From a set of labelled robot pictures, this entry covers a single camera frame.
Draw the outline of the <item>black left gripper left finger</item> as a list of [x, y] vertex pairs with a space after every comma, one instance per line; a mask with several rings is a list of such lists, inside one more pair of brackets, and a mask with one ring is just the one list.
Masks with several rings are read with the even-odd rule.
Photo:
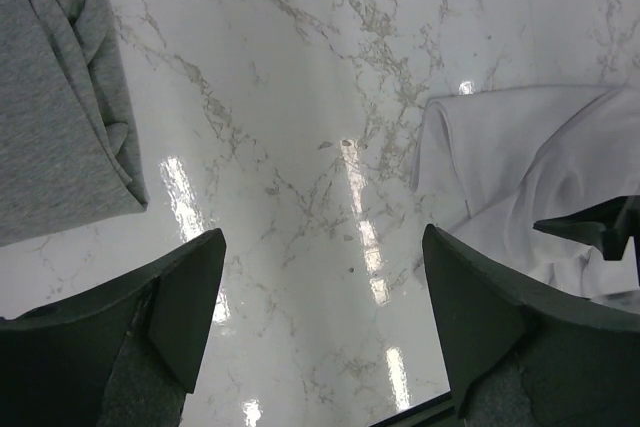
[[179, 425], [225, 253], [222, 231], [210, 230], [97, 287], [3, 319], [2, 425]]

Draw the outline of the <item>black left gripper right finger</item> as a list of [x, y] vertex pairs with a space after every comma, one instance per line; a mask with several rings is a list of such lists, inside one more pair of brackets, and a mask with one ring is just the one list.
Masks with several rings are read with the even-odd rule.
[[422, 248], [465, 425], [638, 425], [638, 315], [547, 286], [434, 225]]

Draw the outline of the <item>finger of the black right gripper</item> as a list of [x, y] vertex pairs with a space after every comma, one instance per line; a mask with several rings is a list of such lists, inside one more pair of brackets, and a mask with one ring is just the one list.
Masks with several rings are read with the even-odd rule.
[[539, 220], [533, 228], [595, 247], [606, 261], [620, 261], [630, 238], [639, 246], [639, 196], [620, 196], [571, 215]]

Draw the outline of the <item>white t-shirt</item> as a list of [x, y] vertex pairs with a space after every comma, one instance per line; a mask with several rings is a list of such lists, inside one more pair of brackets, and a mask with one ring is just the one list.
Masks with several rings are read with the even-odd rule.
[[534, 229], [638, 192], [636, 88], [537, 86], [432, 99], [412, 187], [463, 200], [451, 234], [542, 283], [586, 298], [639, 286], [633, 247], [608, 262], [594, 247]]

